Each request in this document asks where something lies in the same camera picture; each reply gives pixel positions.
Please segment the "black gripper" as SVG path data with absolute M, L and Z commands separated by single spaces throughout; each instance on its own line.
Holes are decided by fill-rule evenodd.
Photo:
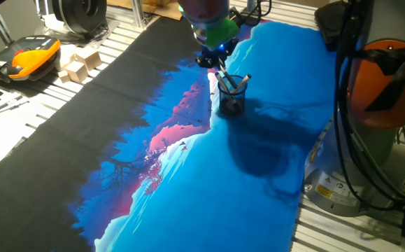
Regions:
M 239 40 L 234 37 L 229 41 L 221 43 L 212 48 L 208 48 L 206 46 L 203 47 L 203 55 L 198 56 L 195 59 L 195 62 L 201 68 L 212 69 L 217 66 L 217 62 L 219 61 L 220 68 L 226 69 L 226 60 L 233 52 L 235 47 L 237 46 Z

